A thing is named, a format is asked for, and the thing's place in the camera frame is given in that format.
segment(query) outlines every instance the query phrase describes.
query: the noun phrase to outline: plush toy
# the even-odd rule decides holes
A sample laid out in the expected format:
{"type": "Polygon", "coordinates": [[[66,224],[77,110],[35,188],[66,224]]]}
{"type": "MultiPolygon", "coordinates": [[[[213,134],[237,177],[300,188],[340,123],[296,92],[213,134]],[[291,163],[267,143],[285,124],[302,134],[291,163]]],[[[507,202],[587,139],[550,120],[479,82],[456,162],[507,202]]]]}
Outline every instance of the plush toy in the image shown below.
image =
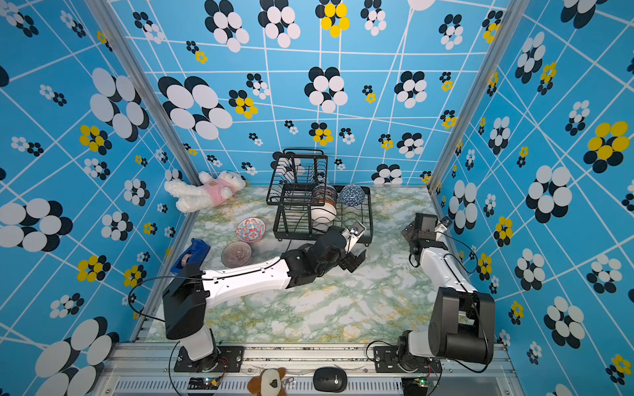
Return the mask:
{"type": "Polygon", "coordinates": [[[286,375],[286,369],[266,369],[259,377],[252,378],[247,389],[257,396],[286,396],[281,385],[281,379],[286,375]]]}
{"type": "Polygon", "coordinates": [[[182,213],[216,207],[247,185],[235,172],[222,171],[217,179],[206,172],[201,172],[198,178],[202,183],[200,187],[185,184],[180,179],[165,182],[165,190],[173,197],[179,198],[176,208],[182,213]]]}

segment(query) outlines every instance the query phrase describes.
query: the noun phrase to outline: marble tabletop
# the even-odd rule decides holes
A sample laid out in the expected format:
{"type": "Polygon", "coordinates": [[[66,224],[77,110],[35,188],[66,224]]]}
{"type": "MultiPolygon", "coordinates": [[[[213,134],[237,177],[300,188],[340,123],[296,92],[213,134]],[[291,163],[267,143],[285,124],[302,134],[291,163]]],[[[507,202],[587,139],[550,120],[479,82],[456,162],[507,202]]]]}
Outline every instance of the marble tabletop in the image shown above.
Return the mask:
{"type": "MultiPolygon", "coordinates": [[[[236,298],[208,309],[205,322],[216,341],[224,342],[396,342],[404,330],[426,329],[436,293],[420,268],[408,263],[401,230],[414,213],[435,213],[426,188],[372,188],[374,237],[366,260],[354,273],[335,267],[311,284],[269,290],[236,298]]],[[[199,213],[190,238],[211,249],[202,269],[224,268],[220,255],[236,241],[235,229],[248,217],[273,227],[275,206],[267,206],[266,188],[245,188],[216,208],[199,213]]],[[[306,241],[292,241],[290,248],[306,241]]],[[[287,249],[267,229],[252,244],[249,264],[271,259],[287,249]]],[[[157,312],[162,317],[162,308],[157,312]]],[[[154,321],[146,341],[166,342],[162,322],[154,321]]]]}

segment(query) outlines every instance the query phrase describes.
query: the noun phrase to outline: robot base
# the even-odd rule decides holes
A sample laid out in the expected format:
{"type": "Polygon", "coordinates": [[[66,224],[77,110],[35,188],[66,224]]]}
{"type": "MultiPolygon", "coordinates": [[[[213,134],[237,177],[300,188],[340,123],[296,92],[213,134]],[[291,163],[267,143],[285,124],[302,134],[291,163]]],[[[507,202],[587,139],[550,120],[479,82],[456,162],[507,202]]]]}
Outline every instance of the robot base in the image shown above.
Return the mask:
{"type": "Polygon", "coordinates": [[[227,373],[239,373],[242,366],[242,357],[244,355],[244,347],[217,347],[219,354],[214,359],[211,355],[208,358],[202,358],[192,362],[187,349],[181,347],[176,357],[174,365],[175,373],[222,373],[224,370],[221,357],[229,359],[229,367],[226,368],[227,373]]]}
{"type": "MultiPolygon", "coordinates": [[[[405,373],[399,366],[399,359],[397,355],[396,347],[374,347],[374,368],[377,373],[405,373]]],[[[435,358],[427,358],[421,356],[409,356],[408,362],[401,362],[401,367],[406,370],[412,371],[416,369],[415,373],[428,373],[431,371],[439,374],[443,367],[440,360],[435,358]]]]}

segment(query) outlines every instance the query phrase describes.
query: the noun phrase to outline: black computer mouse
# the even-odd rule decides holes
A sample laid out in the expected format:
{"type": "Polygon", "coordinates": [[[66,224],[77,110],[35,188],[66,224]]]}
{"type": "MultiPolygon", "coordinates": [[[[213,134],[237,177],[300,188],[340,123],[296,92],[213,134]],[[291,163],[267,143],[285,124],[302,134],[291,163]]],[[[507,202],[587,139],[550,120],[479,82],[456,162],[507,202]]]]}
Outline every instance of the black computer mouse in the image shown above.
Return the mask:
{"type": "Polygon", "coordinates": [[[315,371],[313,385],[320,392],[343,392],[348,385],[348,376],[338,367],[322,367],[315,371]]]}

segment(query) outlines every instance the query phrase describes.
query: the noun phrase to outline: black wire dish rack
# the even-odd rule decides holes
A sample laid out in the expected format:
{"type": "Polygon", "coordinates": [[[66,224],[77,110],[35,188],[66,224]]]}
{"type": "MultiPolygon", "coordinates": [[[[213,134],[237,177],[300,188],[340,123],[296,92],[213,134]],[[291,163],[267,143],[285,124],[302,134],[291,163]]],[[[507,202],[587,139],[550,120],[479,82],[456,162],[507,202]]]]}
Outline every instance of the black wire dish rack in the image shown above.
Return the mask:
{"type": "MultiPolygon", "coordinates": [[[[280,241],[312,241],[325,233],[330,226],[345,228],[359,222],[366,227],[359,243],[368,246],[372,242],[372,202],[368,187],[361,187],[365,194],[362,204],[349,207],[337,199],[334,220],[314,219],[311,209],[325,206],[325,189],[318,189],[315,195],[313,190],[327,182],[328,156],[321,150],[289,148],[282,153],[275,153],[273,159],[275,169],[266,203],[278,206],[273,224],[275,238],[280,241]]],[[[344,188],[341,185],[332,187],[337,193],[344,188]]]]}

